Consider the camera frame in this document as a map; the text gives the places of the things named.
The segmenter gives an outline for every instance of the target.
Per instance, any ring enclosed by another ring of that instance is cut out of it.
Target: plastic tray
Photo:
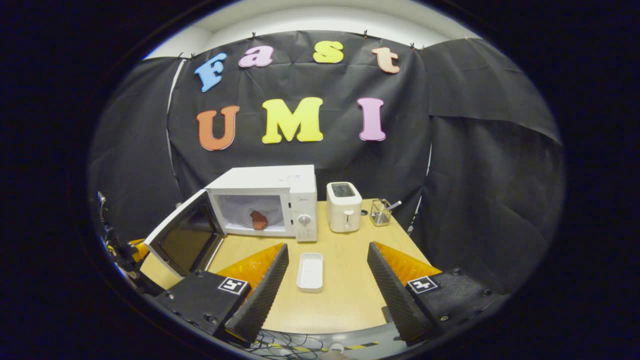
[[[319,293],[322,291],[323,256],[319,252],[304,252],[300,255],[298,280],[296,284],[305,293]]]

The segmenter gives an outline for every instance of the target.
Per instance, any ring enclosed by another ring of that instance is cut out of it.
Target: white toaster
[[[326,185],[326,218],[335,233],[347,233],[360,228],[362,197],[353,184],[346,181]]]

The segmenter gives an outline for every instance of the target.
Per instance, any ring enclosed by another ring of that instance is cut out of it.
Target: white microwave
[[[225,234],[317,240],[313,165],[232,168],[205,187]],[[266,217],[256,230],[251,214]]]
[[[207,270],[226,234],[317,240],[313,165],[232,168],[166,217],[145,245],[175,275]],[[251,212],[266,217],[256,230]]]

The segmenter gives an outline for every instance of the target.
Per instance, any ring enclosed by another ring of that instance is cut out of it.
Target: letter
[[[213,137],[213,118],[216,117],[214,110],[203,111],[196,116],[198,120],[198,137],[203,148],[214,151],[226,149],[236,137],[236,113],[240,110],[238,106],[227,106],[222,108],[220,113],[225,117],[225,134],[216,139]]]
[[[344,58],[342,44],[337,41],[320,41],[314,47],[314,60],[317,63],[339,63]]]
[[[273,48],[271,46],[252,47],[244,54],[246,56],[238,61],[238,65],[241,67],[263,67],[269,65],[273,61],[271,59],[271,54],[273,54]]]
[[[296,137],[301,142],[318,142],[323,139],[319,127],[320,105],[323,101],[319,97],[306,97],[300,101],[296,111],[292,114],[282,99],[267,100],[262,107],[267,109],[267,131],[262,137],[263,143],[278,143],[282,135],[278,134],[278,126],[282,134],[291,141],[298,126],[300,132]]]
[[[374,97],[361,97],[358,104],[362,106],[362,132],[360,139],[364,141],[382,141],[387,134],[382,131],[380,125],[380,108],[384,101]]]
[[[224,67],[220,61],[226,58],[227,54],[225,53],[217,54],[213,59],[205,62],[195,70],[195,74],[200,75],[200,80],[202,80],[202,92],[207,91],[220,82],[222,76],[218,76],[216,73],[219,74],[222,72]]]
[[[391,59],[397,59],[398,54],[392,53],[388,47],[379,47],[377,49],[373,49],[372,53],[378,55],[378,66],[391,74],[395,74],[400,72],[400,68],[395,66]]]

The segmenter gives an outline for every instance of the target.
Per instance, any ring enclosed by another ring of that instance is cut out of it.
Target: wooden table
[[[363,200],[362,208],[370,211],[371,202],[371,199]],[[429,261],[395,219],[388,226],[376,227],[369,215],[362,216],[358,231],[338,234],[329,229],[325,201],[317,203],[317,217],[318,241],[315,243],[229,234],[208,270],[220,271],[260,250],[285,242],[289,248],[289,267],[263,328],[324,334],[385,324],[381,309],[386,304],[367,264],[369,243],[378,241],[425,263]],[[296,286],[303,252],[320,252],[324,256],[324,284],[320,293],[303,293]],[[153,254],[147,256],[141,271],[165,289],[180,281]]]

